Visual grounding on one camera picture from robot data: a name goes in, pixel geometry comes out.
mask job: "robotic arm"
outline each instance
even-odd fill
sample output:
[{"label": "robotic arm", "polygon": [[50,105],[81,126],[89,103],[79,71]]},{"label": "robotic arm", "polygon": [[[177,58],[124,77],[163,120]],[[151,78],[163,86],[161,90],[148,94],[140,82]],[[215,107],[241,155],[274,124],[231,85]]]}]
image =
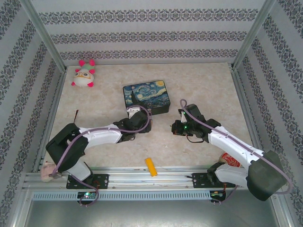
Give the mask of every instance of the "robotic arm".
[{"label": "robotic arm", "polygon": [[207,178],[212,184],[222,182],[247,187],[256,198],[265,201],[286,183],[284,176],[260,158],[267,159],[282,170],[281,162],[276,153],[273,151],[265,153],[256,149],[231,135],[214,119],[205,120],[195,104],[187,105],[185,109],[189,114],[213,129],[201,125],[183,109],[179,109],[181,121],[176,120],[173,123],[171,129],[173,134],[180,136],[195,135],[197,138],[221,148],[244,167],[233,167],[223,162],[214,164],[207,170]]},{"label": "robotic arm", "polygon": [[[105,143],[120,143],[124,141],[134,140],[135,131],[141,129],[147,124],[148,115],[141,111],[139,107],[128,109],[129,117],[124,118],[118,122],[114,122],[103,128],[108,130],[97,130],[78,128],[74,123],[66,125],[49,143],[46,145],[46,150],[51,158],[58,165],[68,145],[77,136],[85,131],[90,131],[87,134],[80,136],[70,147],[68,153],[61,162],[58,172],[67,171],[73,176],[77,177],[84,183],[91,185],[93,180],[92,170],[79,158],[85,155],[84,151],[87,148],[101,145]],[[147,127],[140,130],[139,133],[147,133],[152,129],[151,122]]]}]

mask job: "marble surface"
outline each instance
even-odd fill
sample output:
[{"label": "marble surface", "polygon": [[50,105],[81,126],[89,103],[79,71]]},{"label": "marble surface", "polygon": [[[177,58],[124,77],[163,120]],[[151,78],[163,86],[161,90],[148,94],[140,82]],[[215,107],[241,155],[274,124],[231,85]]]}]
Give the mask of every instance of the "marble surface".
[{"label": "marble surface", "polygon": [[[169,113],[153,116],[152,130],[137,134],[134,141],[104,144],[85,151],[81,159],[90,167],[138,167],[151,157],[155,166],[212,165],[223,151],[211,144],[190,143],[171,133],[180,119],[181,98],[194,103],[206,119],[214,118],[232,134],[251,144],[241,106],[227,63],[142,64],[96,66],[94,87],[71,86],[74,70],[70,66],[56,113],[51,138],[66,124],[78,127],[106,126],[127,117],[123,86],[164,80],[170,98]],[[45,161],[51,161],[46,153]]]}]

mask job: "patterned wallpaper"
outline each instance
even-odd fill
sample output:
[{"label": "patterned wallpaper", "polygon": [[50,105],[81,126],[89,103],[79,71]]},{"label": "patterned wallpaper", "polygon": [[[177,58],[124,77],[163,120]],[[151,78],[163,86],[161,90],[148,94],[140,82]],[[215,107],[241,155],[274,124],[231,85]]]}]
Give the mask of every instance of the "patterned wallpaper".
[{"label": "patterned wallpaper", "polygon": [[0,0],[0,226],[31,172],[61,73],[17,0]]},{"label": "patterned wallpaper", "polygon": [[66,65],[232,63],[264,0],[33,0]]},{"label": "patterned wallpaper", "polygon": [[286,195],[303,226],[302,3],[277,1],[241,66],[240,79],[265,151],[279,154],[294,189]]}]

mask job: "stuffed toy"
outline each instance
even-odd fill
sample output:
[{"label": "stuffed toy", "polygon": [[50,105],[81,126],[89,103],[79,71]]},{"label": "stuffed toy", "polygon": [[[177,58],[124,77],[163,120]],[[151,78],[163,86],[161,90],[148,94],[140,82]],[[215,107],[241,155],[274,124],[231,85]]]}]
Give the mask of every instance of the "stuffed toy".
[{"label": "stuffed toy", "polygon": [[85,63],[84,60],[79,61],[79,65],[81,69],[76,69],[76,74],[74,76],[74,80],[71,83],[72,86],[79,87],[92,87],[94,86],[94,76],[95,73],[95,61],[90,60],[89,63]]}]

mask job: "yellow sponge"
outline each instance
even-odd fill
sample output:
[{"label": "yellow sponge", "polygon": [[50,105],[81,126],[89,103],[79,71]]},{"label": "yellow sponge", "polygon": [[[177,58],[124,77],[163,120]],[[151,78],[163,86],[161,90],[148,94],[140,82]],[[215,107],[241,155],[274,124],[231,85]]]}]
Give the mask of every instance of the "yellow sponge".
[{"label": "yellow sponge", "polygon": [[150,171],[151,173],[151,176],[156,176],[158,173],[156,171],[156,168],[155,166],[153,165],[153,162],[152,162],[152,159],[150,157],[148,157],[146,160],[145,160],[145,163],[148,167],[148,170]]}]

